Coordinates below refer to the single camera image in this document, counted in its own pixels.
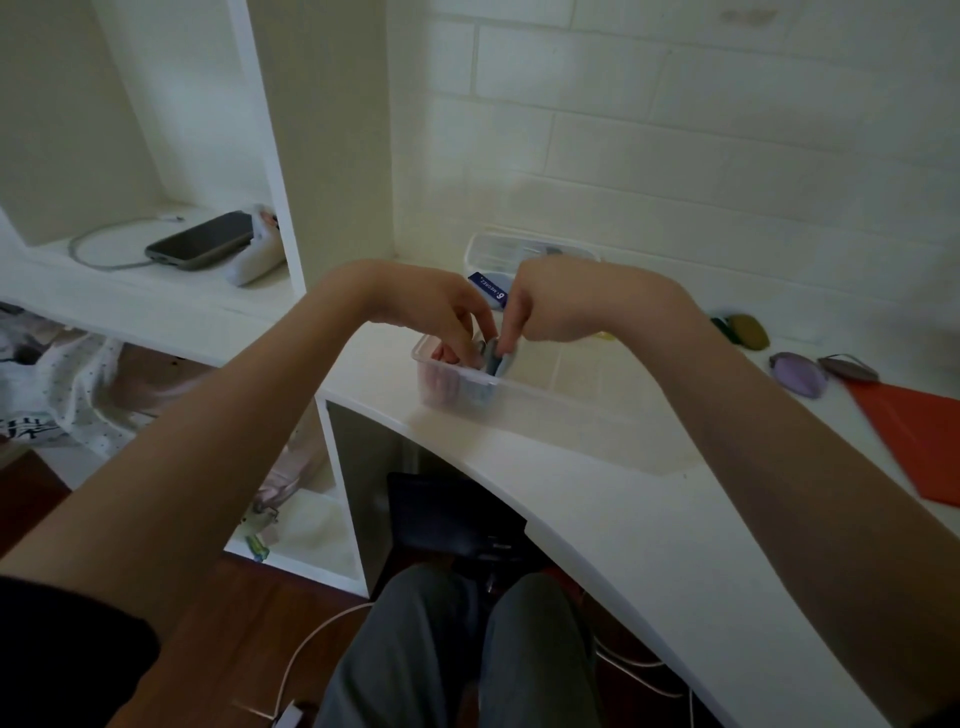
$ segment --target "leg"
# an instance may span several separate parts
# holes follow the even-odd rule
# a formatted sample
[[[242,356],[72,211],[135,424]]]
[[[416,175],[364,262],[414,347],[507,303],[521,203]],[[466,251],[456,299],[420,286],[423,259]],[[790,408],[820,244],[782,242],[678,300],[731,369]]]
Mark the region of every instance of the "leg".
[[[493,609],[480,675],[480,725],[601,725],[593,637],[549,576],[524,576]]]
[[[391,579],[326,688],[314,728],[445,728],[476,672],[476,586],[420,565]]]

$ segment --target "wooden floor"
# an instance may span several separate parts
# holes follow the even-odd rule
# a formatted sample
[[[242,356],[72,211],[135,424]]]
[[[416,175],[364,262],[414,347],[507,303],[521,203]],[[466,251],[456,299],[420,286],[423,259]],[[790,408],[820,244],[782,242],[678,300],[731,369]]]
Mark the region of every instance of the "wooden floor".
[[[42,461],[28,455],[0,472],[0,552],[6,551],[69,492]],[[418,560],[395,554],[388,573]],[[133,700],[110,728],[267,728],[269,721],[244,711],[274,711],[276,691],[293,651],[325,619],[363,599],[240,557],[224,554],[160,659],[141,680]],[[595,602],[585,612],[598,637],[635,660],[651,654]],[[347,615],[302,651],[291,672],[283,705],[291,699],[319,704],[340,656],[366,616]],[[669,670],[645,670],[645,679],[677,692],[685,687]],[[597,671],[611,728],[687,726],[686,698],[660,697],[615,668]],[[475,696],[468,695],[458,726],[476,725]],[[699,702],[696,726],[719,723]]]

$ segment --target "hand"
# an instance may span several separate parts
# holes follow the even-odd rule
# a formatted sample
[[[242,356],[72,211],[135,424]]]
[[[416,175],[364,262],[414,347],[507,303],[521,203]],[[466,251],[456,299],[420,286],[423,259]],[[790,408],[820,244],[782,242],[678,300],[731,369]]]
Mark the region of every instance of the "hand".
[[[444,343],[434,358],[451,364],[463,360],[479,368],[483,359],[473,347],[473,321],[485,339],[496,336],[496,323],[481,293],[462,276],[387,260],[350,263],[368,292],[370,321],[412,328]]]
[[[520,264],[503,314],[502,356],[523,334],[531,341],[575,341],[598,331],[619,337],[619,324],[646,304],[688,298],[675,281],[626,265],[570,255],[545,255]]]

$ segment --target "clear plastic container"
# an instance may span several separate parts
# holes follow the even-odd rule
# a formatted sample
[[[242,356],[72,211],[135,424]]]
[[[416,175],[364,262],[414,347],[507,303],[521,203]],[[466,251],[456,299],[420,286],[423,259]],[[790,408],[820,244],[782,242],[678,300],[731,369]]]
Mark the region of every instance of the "clear plastic container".
[[[593,251],[574,243],[500,232],[477,232],[470,239],[464,253],[464,275],[469,277],[474,273],[482,273],[509,294],[520,263],[542,255],[573,255],[588,260],[600,259]],[[500,307],[499,301],[482,290],[481,293],[494,310]]]
[[[517,250],[511,252],[510,240]],[[531,242],[563,245],[571,255],[568,244],[480,233],[468,249],[469,272],[512,275],[533,256]],[[584,250],[578,255],[595,257]],[[428,406],[647,473],[672,473],[702,459],[656,381],[618,341],[521,340],[501,377],[433,360],[439,345],[424,336],[412,351],[420,399]]]

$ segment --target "person's right hand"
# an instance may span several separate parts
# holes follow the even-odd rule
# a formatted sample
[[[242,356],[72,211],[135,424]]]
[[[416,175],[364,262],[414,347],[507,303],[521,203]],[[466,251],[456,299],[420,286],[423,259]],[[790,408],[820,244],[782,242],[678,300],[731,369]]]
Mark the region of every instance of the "person's right hand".
[[[531,341],[575,341],[598,331],[614,335],[645,302],[684,295],[675,281],[626,265],[570,255],[525,260],[516,272],[503,314],[497,355]]]

